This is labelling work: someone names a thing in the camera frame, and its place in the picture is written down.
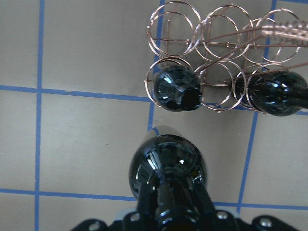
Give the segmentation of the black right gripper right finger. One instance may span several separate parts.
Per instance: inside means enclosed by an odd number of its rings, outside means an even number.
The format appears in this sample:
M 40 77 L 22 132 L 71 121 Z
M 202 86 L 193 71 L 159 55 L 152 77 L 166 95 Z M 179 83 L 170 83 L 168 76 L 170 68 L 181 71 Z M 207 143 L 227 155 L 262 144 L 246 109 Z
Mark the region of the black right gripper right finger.
M 215 207 L 206 191 L 206 188 L 201 183 L 193 185 L 193 191 L 196 197 L 196 207 L 203 216 L 210 216 L 215 212 Z

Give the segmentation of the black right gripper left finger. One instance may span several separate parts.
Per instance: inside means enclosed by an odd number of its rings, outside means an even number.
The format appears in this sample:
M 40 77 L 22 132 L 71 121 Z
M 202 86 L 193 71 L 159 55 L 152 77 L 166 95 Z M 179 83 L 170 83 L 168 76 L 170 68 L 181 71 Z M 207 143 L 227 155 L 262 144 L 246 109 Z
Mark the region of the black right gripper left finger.
M 142 184 L 138 193 L 137 212 L 152 217 L 155 211 L 155 189 L 150 184 Z

